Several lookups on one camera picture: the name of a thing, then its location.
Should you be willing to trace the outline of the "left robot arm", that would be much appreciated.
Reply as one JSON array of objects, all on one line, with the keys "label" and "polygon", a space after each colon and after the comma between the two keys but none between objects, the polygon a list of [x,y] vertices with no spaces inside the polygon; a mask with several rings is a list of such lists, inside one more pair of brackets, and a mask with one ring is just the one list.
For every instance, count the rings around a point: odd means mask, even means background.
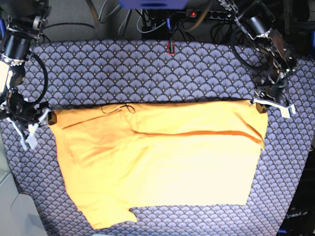
[{"label": "left robot arm", "polygon": [[282,34],[274,28],[275,16],[260,0],[221,0],[220,5],[231,14],[238,29],[251,39],[254,48],[267,56],[263,65],[249,64],[236,51],[235,42],[231,42],[231,49],[239,62],[264,76],[255,81],[250,104],[256,104],[260,113],[275,107],[283,118],[290,118],[296,110],[289,99],[288,78],[296,71],[297,60]]}]

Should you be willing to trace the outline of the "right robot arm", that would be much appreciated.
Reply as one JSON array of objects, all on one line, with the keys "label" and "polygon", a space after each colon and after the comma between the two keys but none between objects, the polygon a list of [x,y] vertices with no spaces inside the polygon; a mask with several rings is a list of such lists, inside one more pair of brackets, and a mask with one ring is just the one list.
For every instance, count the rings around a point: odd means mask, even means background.
[{"label": "right robot arm", "polygon": [[[51,7],[47,0],[2,0],[0,9],[8,22],[0,22],[0,118],[13,123],[21,138],[25,131],[39,127],[45,118],[48,104],[43,102],[48,88],[48,73],[43,61],[31,47],[39,41]],[[18,92],[25,81],[25,63],[35,59],[44,76],[43,90],[35,101],[29,102]]]}]

